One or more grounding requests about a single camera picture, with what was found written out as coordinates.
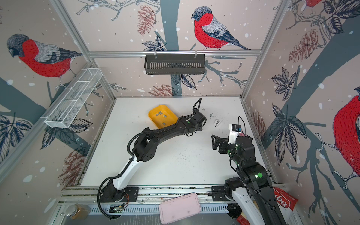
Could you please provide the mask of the white mini stapler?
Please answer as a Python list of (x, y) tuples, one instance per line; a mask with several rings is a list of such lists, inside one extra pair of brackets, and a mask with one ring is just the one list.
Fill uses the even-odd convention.
[(219, 119), (216, 119), (214, 122), (214, 127), (218, 127), (221, 124), (221, 121)]

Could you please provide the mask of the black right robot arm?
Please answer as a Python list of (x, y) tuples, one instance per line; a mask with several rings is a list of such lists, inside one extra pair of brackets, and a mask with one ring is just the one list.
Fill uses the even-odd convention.
[(212, 135), (212, 148), (227, 154), (237, 177), (227, 179), (224, 190), (227, 198), (234, 200), (251, 225), (285, 225), (286, 221), (275, 198), (272, 181), (266, 169), (256, 160), (253, 138), (230, 138)]

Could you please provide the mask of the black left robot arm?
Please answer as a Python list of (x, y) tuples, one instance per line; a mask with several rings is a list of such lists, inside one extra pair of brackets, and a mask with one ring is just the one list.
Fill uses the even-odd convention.
[(142, 163), (150, 161), (155, 156), (157, 147), (161, 143), (178, 136), (191, 137), (194, 133), (202, 131), (206, 122), (207, 118), (199, 112), (199, 109), (193, 108), (192, 114), (181, 116), (168, 127), (153, 130), (146, 128), (132, 137), (127, 144), (130, 159), (119, 174), (106, 178), (100, 184), (97, 202), (119, 202), (125, 196), (125, 189), (132, 177)]

